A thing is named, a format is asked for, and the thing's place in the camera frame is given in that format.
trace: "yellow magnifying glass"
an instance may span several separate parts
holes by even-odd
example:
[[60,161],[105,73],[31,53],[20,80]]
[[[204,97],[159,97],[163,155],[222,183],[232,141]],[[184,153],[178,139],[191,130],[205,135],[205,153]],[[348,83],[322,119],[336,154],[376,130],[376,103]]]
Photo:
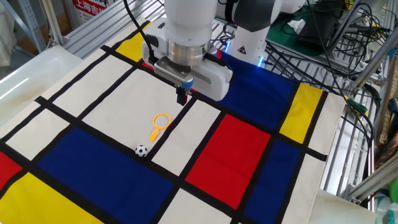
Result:
[[[159,127],[158,125],[156,125],[156,118],[159,117],[159,116],[162,116],[162,115],[163,115],[163,116],[166,116],[166,117],[169,119],[169,123],[168,123],[166,126],[164,126],[164,127]],[[161,114],[156,115],[156,116],[154,117],[154,119],[152,120],[152,123],[153,123],[154,126],[155,126],[155,130],[152,132],[152,134],[151,134],[149,140],[150,140],[150,141],[155,141],[155,139],[156,139],[156,137],[157,137],[159,131],[160,131],[161,129],[167,128],[167,127],[171,124],[171,122],[172,122],[172,119],[171,119],[171,117],[170,117],[168,114],[161,113]]]

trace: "fabric mat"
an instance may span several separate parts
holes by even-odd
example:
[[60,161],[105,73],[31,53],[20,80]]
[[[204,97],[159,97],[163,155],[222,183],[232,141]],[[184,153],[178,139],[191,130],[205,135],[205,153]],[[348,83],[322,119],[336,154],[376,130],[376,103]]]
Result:
[[308,223],[344,100],[223,54],[226,97],[181,106],[142,41],[128,27],[0,128],[0,222]]

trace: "black stripe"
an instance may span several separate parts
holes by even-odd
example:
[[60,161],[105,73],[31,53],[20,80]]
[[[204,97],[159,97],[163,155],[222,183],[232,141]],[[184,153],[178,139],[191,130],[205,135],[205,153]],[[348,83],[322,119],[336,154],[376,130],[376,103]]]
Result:
[[22,170],[14,175],[11,179],[9,179],[3,189],[0,190],[0,199],[5,195],[5,193],[12,184],[14,184],[17,180],[19,180],[20,178],[25,176],[26,173],[29,172],[40,181],[47,184],[49,187],[69,199],[71,202],[97,218],[99,221],[103,223],[121,223],[119,220],[115,219],[113,216],[111,216],[95,204],[91,203],[89,200],[82,197],[80,194],[76,193],[74,190],[61,183],[59,180],[43,171],[41,168],[37,167],[34,163],[30,162],[27,158],[19,154],[17,151],[13,150],[7,144],[1,143],[0,151],[13,161],[17,162],[22,167]]
[[49,99],[49,102],[54,102],[60,95],[64,94],[71,86],[73,86],[76,82],[81,80],[87,73],[91,71],[95,66],[105,60],[110,54],[105,52],[99,59],[95,60],[95,62],[91,63],[87,68],[85,68],[82,72],[79,73],[75,78],[73,78],[70,82],[64,85],[58,92],[52,95]]
[[315,130],[315,126],[318,123],[319,116],[321,115],[323,106],[325,105],[325,102],[326,102],[327,98],[328,98],[328,92],[324,91],[322,93],[322,95],[321,95],[321,98],[319,99],[317,108],[315,109],[315,112],[314,112],[314,114],[312,116],[312,119],[311,119],[310,126],[308,127],[307,133],[305,135],[304,142],[303,142],[304,146],[308,146],[310,144],[312,134],[313,134],[313,132]]
[[295,147],[296,149],[300,149],[301,151],[303,151],[304,153],[308,154],[309,156],[312,156],[320,161],[326,162],[326,160],[328,159],[328,156],[325,154],[322,154],[318,151],[315,151],[313,149],[310,149],[308,146],[304,146],[303,144],[300,144],[286,136],[284,136],[283,134],[277,134],[277,139]]
[[29,169],[29,172],[38,179],[40,179],[42,182],[46,183],[48,186],[56,190],[61,195],[64,195],[71,202],[75,203],[77,206],[84,209],[92,216],[96,217],[99,221],[103,223],[122,223],[121,221],[110,215],[108,212],[104,211],[102,208],[98,207],[80,194],[76,193],[70,187],[66,186],[39,167],[32,166],[31,169]]
[[[288,109],[286,109],[284,111],[284,114],[286,116],[287,116],[287,114],[289,112],[289,109],[290,109],[290,107],[292,105],[292,102],[293,102],[293,99],[294,99],[294,96],[295,96],[296,92],[297,92],[297,89],[295,88],[293,90],[293,92],[292,92],[292,95],[290,96],[291,102],[287,105]],[[251,119],[249,119],[249,118],[247,118],[247,117],[245,117],[243,115],[240,115],[239,113],[237,113],[237,112],[235,112],[235,111],[233,111],[233,110],[231,110],[231,109],[219,104],[218,102],[216,102],[216,101],[214,101],[214,100],[202,95],[201,93],[193,92],[192,96],[195,97],[195,98],[198,98],[198,100],[200,100],[200,101],[202,101],[204,103],[207,103],[210,106],[212,106],[212,107],[214,107],[214,108],[216,108],[216,109],[218,109],[220,111],[225,112],[226,114],[229,114],[229,115],[233,116],[234,118],[236,118],[236,119],[238,119],[240,121],[243,121],[243,122],[245,122],[247,124],[250,124],[251,126],[257,128],[260,131],[264,131],[265,133],[268,133],[271,136],[275,136],[277,139],[280,139],[281,141],[286,142],[286,143],[290,144],[291,146],[296,147],[297,149],[300,149],[301,151],[307,153],[308,155],[310,155],[310,156],[312,156],[312,157],[314,157],[316,159],[319,159],[319,160],[324,161],[324,162],[326,162],[326,160],[327,160],[327,157],[328,157],[327,155],[324,155],[324,154],[322,154],[320,152],[317,152],[317,151],[315,151],[313,149],[310,149],[310,148],[308,148],[308,146],[304,146],[303,144],[300,144],[300,143],[298,143],[298,142],[296,142],[296,141],[284,136],[283,134],[279,133],[278,131],[271,130],[271,129],[269,129],[269,128],[267,128],[267,127],[255,122],[255,121],[253,121],[253,120],[251,120]],[[318,121],[318,117],[319,117],[319,114],[314,114],[312,122],[315,122],[315,124],[311,123],[310,127],[313,126],[315,128],[316,122]],[[282,127],[282,124],[283,124],[283,121],[285,121],[285,118],[282,118],[281,120],[282,120],[282,123],[278,124],[277,129],[280,129]]]
[[251,177],[251,180],[249,182],[248,187],[246,188],[246,191],[244,192],[244,195],[242,197],[241,202],[239,203],[238,209],[236,210],[235,216],[233,217],[231,223],[242,223],[243,218],[245,217],[244,210],[246,209],[246,206],[249,203],[249,200],[251,198],[251,195],[254,191],[254,188],[256,187],[258,180],[260,179],[261,172],[268,160],[269,154],[272,151],[272,148],[274,147],[275,141],[276,141],[275,136],[271,136],[270,140],[267,143],[267,146],[265,150],[262,152],[261,158],[259,163],[256,166],[256,169],[254,170],[254,173]]
[[4,196],[7,190],[10,188],[12,184],[14,184],[17,180],[23,177],[26,173],[26,167],[29,166],[30,161],[24,157],[23,155],[19,154],[17,151],[11,149],[6,143],[0,143],[0,152],[4,153],[8,158],[16,162],[18,165],[22,167],[22,170],[19,171],[17,174],[12,176],[4,185],[2,189],[0,189],[0,199]]
[[114,51],[113,49],[111,49],[110,47],[104,45],[101,47],[102,50],[104,50],[105,52],[109,53],[110,55],[112,55],[113,57],[116,57],[119,60],[122,60],[123,62],[126,62],[134,67],[141,67],[141,64],[134,61],[133,59],[129,59],[128,57],[124,56],[123,54]]
[[163,201],[162,205],[156,212],[155,216],[152,218],[150,221],[150,224],[158,224],[166,210],[168,209],[169,205],[172,203],[175,195],[177,194],[178,190],[180,190],[180,187],[177,185],[174,185],[174,187],[171,189],[169,194],[167,195],[166,199]]
[[186,182],[183,178],[176,176],[175,174],[171,173],[167,169],[157,165],[156,163],[148,160],[146,157],[138,157],[136,153],[129,147],[121,144],[120,142],[116,141],[115,139],[105,135],[104,133],[98,131],[97,129],[89,126],[88,124],[74,118],[72,115],[68,114],[66,111],[62,110],[58,106],[54,105],[53,103],[49,103],[46,99],[42,98],[39,100],[40,104],[46,106],[48,110],[55,113],[57,116],[71,122],[74,126],[80,128],[82,131],[88,133],[89,135],[93,136],[97,140],[109,145],[113,149],[123,153],[124,155],[130,157],[131,159],[135,160],[136,162],[142,164],[146,168],[154,171],[155,173],[159,174],[161,177],[165,178],[166,180],[174,183],[179,188],[187,191],[188,193],[192,194],[193,196],[199,198],[200,200],[208,203],[212,207],[216,208],[217,210],[227,214],[228,216],[233,216],[235,210],[231,208],[229,205],[225,204],[224,202],[214,198],[213,196],[209,195],[208,193],[198,189],[194,185]]
[[102,46],[101,49],[103,49],[107,53],[111,54],[113,57],[116,57],[116,58],[118,58],[118,59],[120,59],[120,60],[122,60],[122,61],[124,61],[124,62],[126,62],[126,63],[128,63],[128,64],[130,64],[132,66],[134,66],[134,67],[137,67],[139,70],[147,72],[150,75],[152,75],[153,77],[159,79],[160,81],[162,81],[162,82],[164,82],[164,83],[166,83],[166,84],[168,84],[168,85],[170,85],[172,87],[175,87],[175,84],[173,82],[171,82],[171,81],[161,77],[160,75],[156,74],[155,71],[153,71],[153,69],[150,69],[150,68],[147,68],[147,67],[143,66],[144,61],[142,59],[139,62],[135,62],[132,59],[129,59],[128,57],[124,56],[123,54],[121,54],[119,52],[116,52],[116,51],[110,49],[107,46]]
[[301,166],[303,165],[304,157],[305,157],[305,153],[300,152],[300,155],[298,156],[298,159],[296,162],[296,166],[294,167],[292,177],[290,178],[289,184],[287,186],[285,197],[282,201],[282,204],[279,207],[279,212],[275,218],[275,222],[274,222],[275,224],[282,223],[282,221],[285,217],[285,212],[286,212],[287,206],[290,203],[290,198],[292,197],[293,189],[296,184],[297,177],[299,176]]
[[189,159],[189,161],[185,165],[184,169],[181,171],[180,178],[182,178],[183,180],[185,180],[185,178],[187,178],[187,176],[188,176],[189,172],[191,171],[193,165],[195,165],[195,163],[197,162],[201,152],[203,152],[203,150],[205,149],[206,145],[209,143],[211,137],[214,135],[214,132],[217,130],[218,126],[221,124],[221,122],[224,119],[225,115],[226,114],[224,112],[221,112],[217,116],[217,118],[215,119],[215,121],[211,125],[210,129],[205,134],[205,137],[201,140],[201,142],[199,143],[199,146],[195,149],[195,151],[193,152],[191,158]]
[[18,173],[13,175],[3,186],[2,189],[0,189],[0,200],[3,198],[3,196],[6,194],[8,189],[11,187],[12,184],[17,182],[17,180],[21,179],[23,176],[25,176],[27,171],[25,169],[20,170]]
[[44,156],[47,155],[47,153],[49,153],[73,128],[73,125],[70,124],[64,130],[58,133],[57,136],[50,142],[50,144],[48,144],[32,159],[32,163],[37,164],[39,161],[41,161]]
[[296,97],[297,90],[299,90],[299,88],[300,88],[300,83],[296,83],[296,84],[294,85],[293,89],[292,89],[292,92],[290,93],[290,97],[289,97],[288,103],[287,103],[287,105],[286,105],[286,107],[285,107],[284,112],[282,113],[282,116],[280,116],[281,119],[279,120],[278,125],[277,125],[276,128],[275,128],[275,130],[277,131],[277,133],[279,133],[280,129],[281,129],[282,126],[284,125],[284,122],[285,122],[285,120],[286,120],[286,118],[287,118],[287,115],[289,114],[289,111],[290,111],[290,109],[291,109],[291,107],[292,107],[294,98]]
[[93,111],[106,97],[108,97],[117,87],[125,81],[136,68],[132,67],[126,71],[113,85],[111,85],[105,92],[103,92],[94,102],[92,102],[79,116],[78,119],[85,118],[90,112]]
[[[145,26],[148,25],[149,23],[150,23],[150,21],[145,21],[145,22],[140,26],[140,28],[141,28],[142,30],[144,30]],[[137,35],[138,33],[139,33],[139,30],[136,29],[134,32],[132,32],[130,35],[128,35],[126,38],[124,38],[123,40],[121,40],[121,41],[117,42],[116,44],[114,44],[114,45],[112,46],[112,49],[113,49],[113,50],[116,50],[117,48],[120,47],[120,45],[121,45],[124,41],[133,38],[133,37],[134,37],[135,35]]]
[[174,129],[180,124],[181,120],[187,115],[188,111],[192,108],[192,106],[196,102],[196,98],[192,98],[181,110],[181,112],[177,115],[177,117],[172,121],[169,127],[167,127],[166,131],[163,133],[163,135],[160,137],[160,139],[156,142],[154,147],[150,150],[150,152],[147,155],[147,159],[152,160],[154,156],[157,154],[157,152],[160,150],[160,148],[163,146],[163,144],[166,142],[166,140],[169,138],[170,134]]
[[31,112],[28,117],[26,117],[21,123],[19,123],[15,128],[13,128],[8,134],[0,139],[0,143],[6,143],[10,138],[12,138],[19,130],[25,127],[30,121],[33,120],[39,113],[41,113],[45,108],[43,106],[38,107],[36,110]]
[[275,219],[275,223],[282,223],[282,221],[284,219],[285,212],[286,212],[287,207],[288,207],[288,205],[290,203],[290,198],[292,197],[293,189],[294,189],[294,186],[296,184],[297,178],[299,176],[299,172],[300,172],[301,166],[303,164],[305,155],[308,154],[308,155],[313,156],[316,159],[319,159],[319,160],[321,160],[323,162],[326,162],[326,160],[327,160],[327,156],[326,155],[323,155],[323,154],[321,154],[321,153],[319,153],[319,152],[317,152],[315,150],[312,150],[312,149],[308,148],[308,145],[310,144],[310,140],[311,140],[312,134],[314,132],[315,126],[317,125],[319,116],[320,116],[320,114],[322,112],[322,108],[323,108],[323,105],[325,104],[325,101],[326,101],[327,97],[328,97],[328,93],[324,91],[322,93],[321,97],[320,97],[320,100],[319,100],[318,104],[317,104],[317,108],[315,109],[315,112],[314,112],[314,114],[312,116],[311,123],[310,123],[310,126],[307,129],[307,133],[305,135],[302,147],[299,147],[299,149],[301,149],[301,152],[300,152],[300,155],[298,157],[298,160],[297,160],[296,166],[294,168],[294,172],[292,174],[290,182],[289,182],[289,184],[287,186],[287,190],[286,190],[284,199],[282,201],[282,204],[281,204],[281,206],[279,208],[279,212],[278,212],[277,217]]
[[222,112],[225,112],[226,114],[229,114],[229,115],[233,116],[236,119],[239,119],[239,120],[241,120],[241,121],[243,121],[243,122],[245,122],[247,124],[250,124],[251,126],[257,128],[260,131],[264,131],[264,132],[266,132],[268,134],[276,134],[277,133],[277,132],[275,132],[275,131],[273,131],[273,130],[271,130],[271,129],[269,129],[269,128],[261,125],[261,124],[258,124],[255,121],[253,121],[253,120],[251,120],[251,119],[249,119],[249,118],[247,118],[247,117],[245,117],[245,116],[243,116],[243,115],[241,115],[241,114],[239,114],[239,113],[237,113],[237,112],[235,112],[235,111],[233,111],[233,110],[221,105],[219,102],[214,101],[214,100],[210,99],[209,97],[207,97],[205,95],[202,95],[201,93],[192,92],[192,96],[195,97],[195,98],[198,98],[198,100],[200,100],[200,101],[202,101],[204,103],[207,103],[208,105],[210,105],[210,106],[212,106],[212,107],[214,107],[214,108],[216,108],[216,109],[218,109],[218,110],[220,110]]

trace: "soccer ball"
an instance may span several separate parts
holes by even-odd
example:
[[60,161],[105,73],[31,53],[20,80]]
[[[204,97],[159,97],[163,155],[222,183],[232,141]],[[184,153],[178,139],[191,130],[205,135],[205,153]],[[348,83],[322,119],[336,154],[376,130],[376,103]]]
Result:
[[148,154],[148,149],[145,146],[140,145],[140,146],[136,147],[136,155],[137,156],[146,157],[147,154]]

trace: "white robot link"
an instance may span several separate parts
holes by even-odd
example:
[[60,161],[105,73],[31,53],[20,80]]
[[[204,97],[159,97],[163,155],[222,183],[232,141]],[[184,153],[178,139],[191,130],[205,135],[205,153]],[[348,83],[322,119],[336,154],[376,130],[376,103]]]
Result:
[[266,36],[279,13],[298,11],[305,0],[166,0],[167,18],[145,30],[142,58],[156,74],[176,84],[177,103],[184,105],[191,88],[220,101],[228,92],[233,71],[217,60],[211,46],[216,14],[238,26],[227,54],[258,65],[265,56]]

